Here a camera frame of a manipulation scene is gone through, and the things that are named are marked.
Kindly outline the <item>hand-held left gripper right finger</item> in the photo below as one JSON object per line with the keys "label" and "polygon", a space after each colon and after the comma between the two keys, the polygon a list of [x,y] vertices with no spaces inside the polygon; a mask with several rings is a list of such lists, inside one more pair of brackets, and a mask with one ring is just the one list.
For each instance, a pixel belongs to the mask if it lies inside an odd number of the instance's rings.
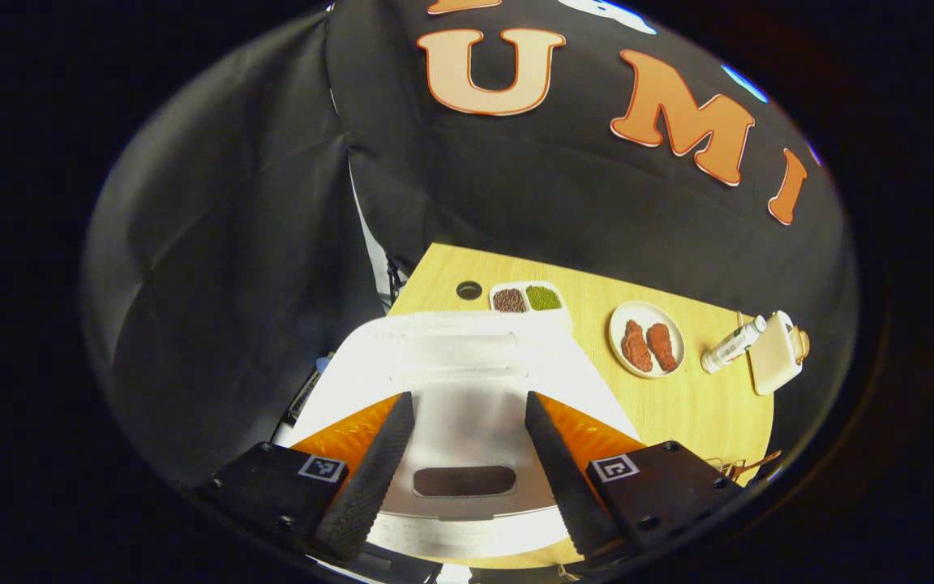
{"label": "hand-held left gripper right finger", "polygon": [[667,546],[742,494],[678,441],[642,444],[538,392],[526,397],[524,425],[568,537],[586,560]]}

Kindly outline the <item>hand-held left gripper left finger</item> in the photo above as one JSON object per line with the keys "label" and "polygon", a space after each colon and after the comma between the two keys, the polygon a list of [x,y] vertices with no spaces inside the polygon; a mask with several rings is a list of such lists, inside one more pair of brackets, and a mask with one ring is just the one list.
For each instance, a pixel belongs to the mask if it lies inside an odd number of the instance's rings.
{"label": "hand-held left gripper left finger", "polygon": [[272,547],[347,565],[373,529],[414,425],[411,393],[392,395],[293,446],[256,444],[197,485],[195,499]]}

